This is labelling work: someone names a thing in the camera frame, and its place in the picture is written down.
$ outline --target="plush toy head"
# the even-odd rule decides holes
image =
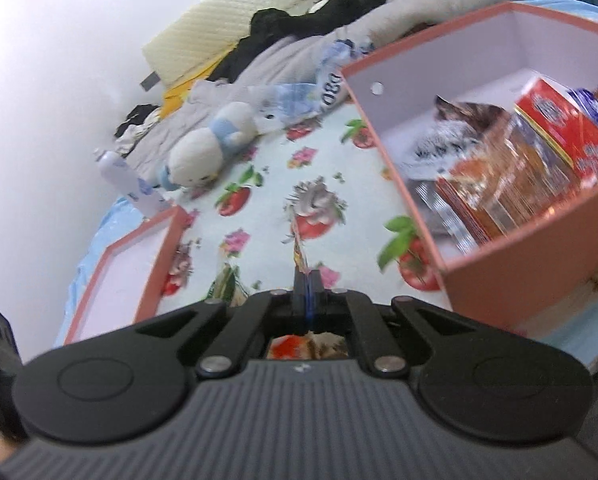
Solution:
[[[257,136],[253,110],[246,103],[223,107],[206,128],[192,130],[170,150],[157,174],[166,190],[204,186]]]

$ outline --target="white wall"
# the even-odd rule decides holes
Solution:
[[[140,47],[199,0],[0,0],[0,310],[26,360],[114,192],[92,150],[138,103]]]

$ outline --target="pink box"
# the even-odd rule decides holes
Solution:
[[[505,3],[428,28],[343,70],[453,309],[500,328],[556,303],[598,270],[598,187],[463,255],[433,238],[419,209],[425,206],[396,164],[412,132],[432,124],[436,95],[512,110],[537,73],[570,88],[598,86],[598,23]]]

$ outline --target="bed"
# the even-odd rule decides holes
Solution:
[[[176,86],[191,74],[203,73],[246,34],[254,11],[275,6],[302,13],[315,1],[205,0],[146,45],[144,54],[162,81]],[[193,86],[183,106],[141,140],[128,162],[151,178],[155,164],[176,140],[189,129],[204,125],[222,104],[238,100],[253,81],[272,84],[314,78],[315,62],[306,60],[335,39],[370,37],[380,47],[417,23],[438,23],[499,1],[504,0],[389,0],[344,30],[302,40],[297,50],[290,49],[290,54],[278,56],[273,64],[257,58],[233,85],[218,88],[201,82]],[[575,0],[520,1],[598,21],[598,7]],[[210,31],[208,23],[215,23],[223,14],[228,18]],[[321,118],[260,137],[206,195],[192,199],[182,190],[168,193],[195,216],[182,240],[190,246],[192,273],[185,287],[163,298],[159,313],[204,298],[226,261],[238,268],[245,293],[292,287],[293,245],[288,243],[291,231],[284,205],[310,186],[326,190],[330,209],[324,211],[321,221],[298,228],[304,234],[309,263],[319,268],[326,286],[360,290],[378,303],[407,294],[450,308],[447,296],[435,290],[432,279],[413,279],[403,272],[398,255],[390,254],[397,226],[408,212],[387,179],[380,155],[364,136],[358,110],[347,102]],[[227,192],[241,194],[229,210],[217,204]],[[63,342],[104,249],[141,221],[140,214],[123,199],[104,217],[71,283],[56,344]],[[385,263],[383,271],[378,260]],[[598,289],[589,283],[516,329],[571,353],[591,371],[598,370]]]

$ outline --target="white bottle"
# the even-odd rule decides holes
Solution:
[[[117,153],[102,149],[95,150],[95,157],[102,177],[112,184],[128,202],[152,218],[170,208],[170,203],[153,189],[143,178],[128,166]]]

